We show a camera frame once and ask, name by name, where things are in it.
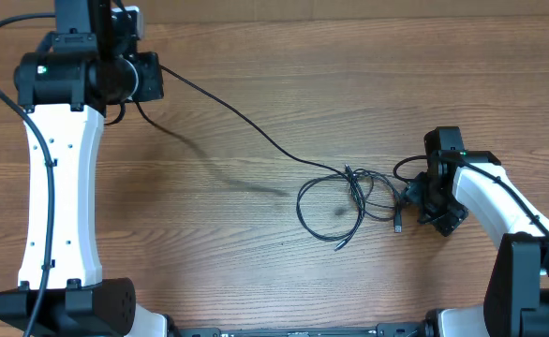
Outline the black cable white tag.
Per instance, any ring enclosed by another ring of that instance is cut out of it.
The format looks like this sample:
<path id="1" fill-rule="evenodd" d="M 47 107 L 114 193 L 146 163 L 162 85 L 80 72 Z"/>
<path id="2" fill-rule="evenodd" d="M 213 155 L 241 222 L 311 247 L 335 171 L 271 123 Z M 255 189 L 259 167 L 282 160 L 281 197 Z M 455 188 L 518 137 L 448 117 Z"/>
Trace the black cable white tag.
<path id="1" fill-rule="evenodd" d="M 345 174 L 349 178 L 349 191 L 361 220 L 368 216 L 379 222 L 393 221 L 395 226 L 402 225 L 400 193 L 385 174 L 364 168 L 353 169 L 349 165 L 345 165 Z M 390 190 L 393 200 L 392 205 L 378 204 L 369 200 L 375 183 L 382 183 Z M 375 215 L 367 210 L 368 205 L 390 211 L 392 214 L 386 216 Z"/>

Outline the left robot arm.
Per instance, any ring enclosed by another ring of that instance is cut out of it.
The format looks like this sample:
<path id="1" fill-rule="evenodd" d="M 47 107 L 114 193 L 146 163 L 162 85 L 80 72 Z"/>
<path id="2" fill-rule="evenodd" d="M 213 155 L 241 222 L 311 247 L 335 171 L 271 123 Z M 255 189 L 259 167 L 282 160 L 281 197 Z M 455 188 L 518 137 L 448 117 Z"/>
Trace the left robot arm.
<path id="1" fill-rule="evenodd" d="M 58 1 L 56 28 L 14 73 L 30 181 L 26 247 L 0 320 L 27 336 L 173 336 L 167 315 L 107 279 L 96 245 L 96 161 L 110 106 L 161 99 L 158 57 L 141 52 L 141 11 L 119 1 Z"/>

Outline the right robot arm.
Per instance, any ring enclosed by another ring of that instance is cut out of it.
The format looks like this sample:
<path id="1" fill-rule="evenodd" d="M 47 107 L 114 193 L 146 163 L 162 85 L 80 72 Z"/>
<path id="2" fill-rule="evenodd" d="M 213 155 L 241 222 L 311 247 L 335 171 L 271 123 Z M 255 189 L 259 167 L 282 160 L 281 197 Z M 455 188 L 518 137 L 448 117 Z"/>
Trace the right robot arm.
<path id="1" fill-rule="evenodd" d="M 479 306 L 437 309 L 408 336 L 549 336 L 549 219 L 511 183 L 489 151 L 469 151 L 456 126 L 424 138 L 427 169 L 407 181 L 403 198 L 419 223 L 443 236 L 473 215 L 497 249 Z"/>

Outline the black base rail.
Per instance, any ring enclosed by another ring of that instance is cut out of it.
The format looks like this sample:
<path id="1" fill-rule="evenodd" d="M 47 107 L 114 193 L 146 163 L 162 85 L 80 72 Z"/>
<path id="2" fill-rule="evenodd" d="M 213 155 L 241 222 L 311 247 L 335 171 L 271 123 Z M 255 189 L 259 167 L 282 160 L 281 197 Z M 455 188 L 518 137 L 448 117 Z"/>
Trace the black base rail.
<path id="1" fill-rule="evenodd" d="M 372 327 L 289 328 L 222 330 L 219 328 L 180 328 L 169 315 L 168 337 L 439 337 L 437 321 L 378 323 Z"/>

